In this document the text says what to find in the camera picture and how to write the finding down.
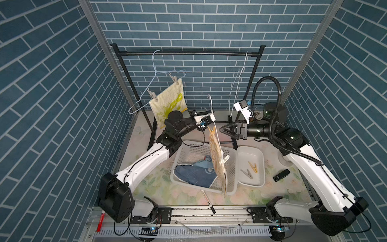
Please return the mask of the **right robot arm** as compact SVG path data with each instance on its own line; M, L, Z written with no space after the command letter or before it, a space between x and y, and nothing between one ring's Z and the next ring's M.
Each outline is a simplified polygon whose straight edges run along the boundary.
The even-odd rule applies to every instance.
M277 101L268 114L257 120L253 113L256 91L261 83L268 80L277 87ZM236 103L236 110L244 113L245 120L224 125L220 132L236 140L266 138L280 151L284 161L298 168L317 193L319 200L310 203L275 197L266 205L270 222L289 217L313 223L331 237L347 232L357 216L368 208L368 202L363 197L354 196L336 179L300 130L285 126L280 121L281 97L279 81L272 76L262 77L254 86L251 102L243 100Z

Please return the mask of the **orange patterned towel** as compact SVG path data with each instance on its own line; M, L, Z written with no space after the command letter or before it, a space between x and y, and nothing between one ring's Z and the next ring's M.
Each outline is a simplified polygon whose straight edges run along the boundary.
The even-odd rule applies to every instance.
M220 162L221 151L220 151L220 148L218 147L217 137L216 135L211 135L210 131L209 131L209 145L210 145L213 167L217 174L217 178L220 180L220 183L221 183L222 195L226 196L226 193L227 193L226 169L225 169L225 165Z

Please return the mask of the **white wire hanger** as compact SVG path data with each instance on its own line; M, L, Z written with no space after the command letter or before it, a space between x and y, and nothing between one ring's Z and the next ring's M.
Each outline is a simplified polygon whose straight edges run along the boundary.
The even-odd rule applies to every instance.
M228 159L230 158L229 155L226 155L224 157L224 152L222 150L222 147L221 147L221 143L220 143L220 140L219 140L219 135L218 135L218 129L217 129L217 126L216 126L216 118L215 118L215 115L214 115L214 110L213 110L213 102L212 102L212 97L211 95L207 95L207 98L210 100L210 104L211 104L211 117L212 117L212 120L213 120L213 125L215 127L215 134L216 134L216 137L217 137L217 143L218 143L218 147L220 148L220 151L221 151L221 158L220 158L220 162L222 164L225 164Z
M231 85L231 91L230 91L230 95L229 95L229 116L230 117L232 117L232 115L233 115L234 104L236 103L236 98L237 98L238 92L240 90L239 85L240 85L240 82L242 80L241 75L245 71L247 59L248 59L248 52L246 52L242 68L238 71L238 73L234 79L234 82ZM233 98L233 101L231 101L231 95L232 95L233 91L234 91L234 98Z

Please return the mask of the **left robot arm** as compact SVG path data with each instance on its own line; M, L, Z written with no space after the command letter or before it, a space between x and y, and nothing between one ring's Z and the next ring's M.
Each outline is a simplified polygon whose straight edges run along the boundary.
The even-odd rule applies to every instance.
M213 111L191 111L188 118L172 111L164 121L165 128L152 147L132 165L117 172L106 173L100 180L98 205L116 223L131 216L152 222L158 205L151 199L135 200L133 192L141 181L160 163L169 159L182 145L182 137L193 130L204 131L216 120Z

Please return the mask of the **blue patterned towel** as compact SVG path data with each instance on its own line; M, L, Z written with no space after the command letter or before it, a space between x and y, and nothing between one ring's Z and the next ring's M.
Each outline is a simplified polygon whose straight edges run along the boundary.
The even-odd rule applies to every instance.
M209 155L205 155L204 159L195 163L178 164L173 174L182 182L203 188L209 188L217 178L212 158Z

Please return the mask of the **wooden clothespin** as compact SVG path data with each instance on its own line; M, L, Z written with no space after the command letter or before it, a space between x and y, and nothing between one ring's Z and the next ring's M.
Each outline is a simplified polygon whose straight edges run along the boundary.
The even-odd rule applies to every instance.
M211 127L211 128L209 129L209 131L210 131L210 134L211 134L211 135L216 135L217 129L216 129L215 126L213 126L213 127Z
M248 162L254 173L258 173L258 167L256 163L251 163L250 161Z

